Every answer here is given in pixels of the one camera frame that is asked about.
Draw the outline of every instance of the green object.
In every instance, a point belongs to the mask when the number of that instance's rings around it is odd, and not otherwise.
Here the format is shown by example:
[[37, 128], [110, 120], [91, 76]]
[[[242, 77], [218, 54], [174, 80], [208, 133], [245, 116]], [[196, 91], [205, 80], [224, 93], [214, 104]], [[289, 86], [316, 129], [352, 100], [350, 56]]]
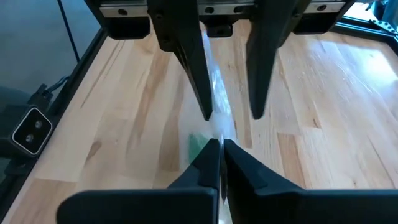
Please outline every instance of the green object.
[[191, 163], [206, 146], [208, 138], [204, 137], [202, 134], [190, 134], [189, 135], [189, 145], [188, 145], [188, 158], [189, 163]]

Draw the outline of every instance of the screw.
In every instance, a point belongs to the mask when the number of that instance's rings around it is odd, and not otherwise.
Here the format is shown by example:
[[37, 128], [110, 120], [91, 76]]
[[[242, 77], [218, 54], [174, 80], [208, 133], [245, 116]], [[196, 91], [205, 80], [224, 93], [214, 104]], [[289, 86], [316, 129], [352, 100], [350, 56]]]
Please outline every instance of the screw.
[[317, 11], [323, 11], [323, 10], [325, 10], [327, 7], [328, 7], [327, 5], [321, 5], [321, 6], [317, 7]]
[[158, 12], [157, 14], [156, 14], [156, 19], [163, 19], [163, 13], [161, 13], [161, 12]]
[[205, 13], [212, 14], [213, 12], [214, 12], [214, 8], [213, 7], [206, 7]]
[[121, 16], [126, 16], [126, 15], [127, 15], [127, 11], [124, 10], [124, 9], [119, 9], [119, 10], [118, 10], [118, 13], [119, 13], [119, 15], [121, 15]]
[[242, 13], [243, 12], [243, 6], [236, 6], [234, 8], [234, 13]]
[[297, 19], [297, 18], [299, 18], [300, 16], [301, 16], [300, 13], [296, 13], [296, 14], [293, 15], [293, 18]]

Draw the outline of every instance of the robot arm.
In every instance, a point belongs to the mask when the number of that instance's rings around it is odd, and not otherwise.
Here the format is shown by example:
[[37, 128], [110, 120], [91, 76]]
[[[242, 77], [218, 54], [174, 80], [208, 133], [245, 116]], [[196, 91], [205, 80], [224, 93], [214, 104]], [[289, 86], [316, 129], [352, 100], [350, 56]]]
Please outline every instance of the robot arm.
[[185, 69], [206, 120], [213, 111], [200, 24], [209, 37], [231, 37], [240, 19], [252, 23], [246, 44], [246, 70], [254, 119], [264, 114], [275, 54], [291, 32], [322, 34], [355, 0], [85, 0], [108, 35], [142, 39], [150, 19], [159, 46], [173, 52]]

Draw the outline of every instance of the wooden table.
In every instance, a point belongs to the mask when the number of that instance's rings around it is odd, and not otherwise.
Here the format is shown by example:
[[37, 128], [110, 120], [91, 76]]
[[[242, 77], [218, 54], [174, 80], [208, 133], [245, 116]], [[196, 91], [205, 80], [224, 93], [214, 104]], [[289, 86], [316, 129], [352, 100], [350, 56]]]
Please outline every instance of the wooden table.
[[[235, 30], [211, 43], [243, 148], [306, 188], [398, 186], [398, 58], [386, 44], [291, 35], [276, 56], [265, 115], [254, 121], [249, 24]], [[185, 72], [155, 35], [108, 38], [3, 223], [54, 223], [60, 202], [85, 189], [168, 186], [183, 171], [186, 117], [207, 125]]]

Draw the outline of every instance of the transparent plastic wrap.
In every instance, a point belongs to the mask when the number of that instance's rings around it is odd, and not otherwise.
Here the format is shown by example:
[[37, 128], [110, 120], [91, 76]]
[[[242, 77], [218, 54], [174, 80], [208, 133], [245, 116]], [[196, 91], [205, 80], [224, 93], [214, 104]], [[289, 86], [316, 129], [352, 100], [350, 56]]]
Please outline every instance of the transparent plastic wrap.
[[188, 167], [209, 139], [219, 139], [221, 144], [224, 139], [232, 139], [236, 142], [234, 120], [220, 68], [213, 58], [206, 32], [203, 32], [202, 36], [211, 82], [213, 112], [207, 122], [203, 119], [198, 105], [193, 104], [197, 104], [196, 100], [193, 100], [195, 97], [185, 98], [178, 120], [181, 170]]

